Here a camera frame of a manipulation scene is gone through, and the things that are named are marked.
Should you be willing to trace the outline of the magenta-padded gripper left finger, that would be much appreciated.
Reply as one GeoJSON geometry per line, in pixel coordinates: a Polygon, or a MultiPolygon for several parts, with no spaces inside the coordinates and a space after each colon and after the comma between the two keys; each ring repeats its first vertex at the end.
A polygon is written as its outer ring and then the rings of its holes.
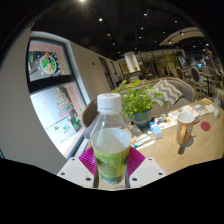
{"type": "Polygon", "coordinates": [[[97,162],[90,147],[79,157],[71,157],[58,172],[58,176],[84,188],[98,186],[97,162]]]}

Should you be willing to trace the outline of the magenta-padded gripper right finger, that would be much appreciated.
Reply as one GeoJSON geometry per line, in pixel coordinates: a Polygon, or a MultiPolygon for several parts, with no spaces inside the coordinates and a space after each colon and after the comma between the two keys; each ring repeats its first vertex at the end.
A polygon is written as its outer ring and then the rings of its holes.
{"type": "Polygon", "coordinates": [[[140,188],[166,176],[153,157],[143,156],[131,147],[126,160],[126,187],[140,188]]]}

